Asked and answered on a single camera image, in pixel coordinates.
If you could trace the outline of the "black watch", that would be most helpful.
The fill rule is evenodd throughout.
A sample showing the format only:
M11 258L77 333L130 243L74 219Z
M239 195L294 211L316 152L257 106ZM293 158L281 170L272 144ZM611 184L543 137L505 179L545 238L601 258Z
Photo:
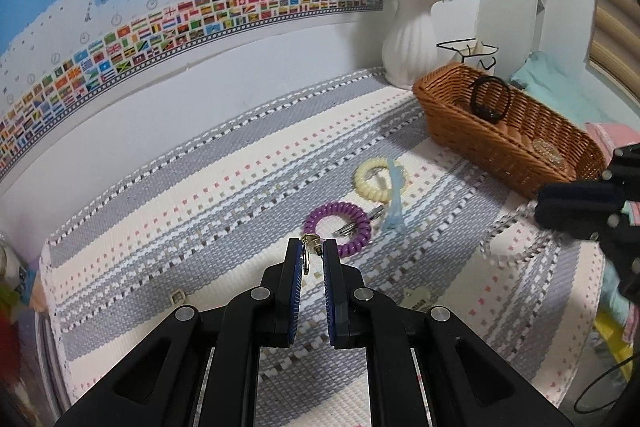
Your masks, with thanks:
M489 124L506 118L511 105L510 86L496 76L480 76L471 84L471 113Z

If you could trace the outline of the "small gold earring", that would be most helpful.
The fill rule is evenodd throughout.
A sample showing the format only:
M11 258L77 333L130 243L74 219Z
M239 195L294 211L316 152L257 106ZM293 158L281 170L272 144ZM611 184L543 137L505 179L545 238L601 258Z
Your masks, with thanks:
M300 241L303 246L303 274L307 275L310 271L311 257L323 256L322 238L314 233L305 233Z

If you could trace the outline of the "brown wicker basket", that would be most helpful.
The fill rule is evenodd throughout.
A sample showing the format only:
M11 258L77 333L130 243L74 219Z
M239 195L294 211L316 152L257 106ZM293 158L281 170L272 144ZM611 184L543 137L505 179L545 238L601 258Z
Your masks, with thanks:
M489 124L471 113L471 84L488 76L463 64L442 66L418 80L413 94L432 139L533 199L553 182L594 181L604 156L589 134L526 93L511 88L506 118Z

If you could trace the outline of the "light blue hair clip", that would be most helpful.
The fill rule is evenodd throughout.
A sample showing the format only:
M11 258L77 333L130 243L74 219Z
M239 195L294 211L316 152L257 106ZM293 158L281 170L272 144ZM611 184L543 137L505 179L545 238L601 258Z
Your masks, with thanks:
M387 159L387 170L390 173L390 202L387 206L382 230L395 231L397 234L402 234L406 231L401 202L401 190L405 186L405 176L393 158Z

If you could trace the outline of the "silver hair pin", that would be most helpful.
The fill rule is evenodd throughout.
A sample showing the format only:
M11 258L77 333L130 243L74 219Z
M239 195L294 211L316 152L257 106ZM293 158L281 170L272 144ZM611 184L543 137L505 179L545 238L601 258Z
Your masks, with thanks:
M384 205L379 205L378 207L373 208L367 213L368 219L370 221L374 221L379 217L382 217L385 213L385 209L386 207ZM352 234L352 232L355 231L356 228L357 228L357 225L355 222L346 223L346 225L343 225L341 228L334 231L333 236L334 237L347 236L349 234Z

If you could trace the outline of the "woven striped table mat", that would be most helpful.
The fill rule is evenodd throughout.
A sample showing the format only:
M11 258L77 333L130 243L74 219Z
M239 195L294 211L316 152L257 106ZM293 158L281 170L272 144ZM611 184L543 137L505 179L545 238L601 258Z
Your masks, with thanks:
M596 315L603 259L590 243L550 245L524 265L529 223L480 253L520 195L437 145L422 108L377 70L262 104L108 188L54 232L41 255L64 387L80 399L175 308L228 303L280 262L306 218L329 202L372 202L352 178L370 158L408 173L407 230L372 229L348 258L401 306L440 303L551 403L565 397Z

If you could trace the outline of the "white ribbed vase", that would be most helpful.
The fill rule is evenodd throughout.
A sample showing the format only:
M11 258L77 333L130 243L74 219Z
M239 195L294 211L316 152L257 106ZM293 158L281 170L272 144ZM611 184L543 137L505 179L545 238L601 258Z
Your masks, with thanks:
M440 0L396 0L396 11L382 45L387 81L411 90L437 63L432 9Z

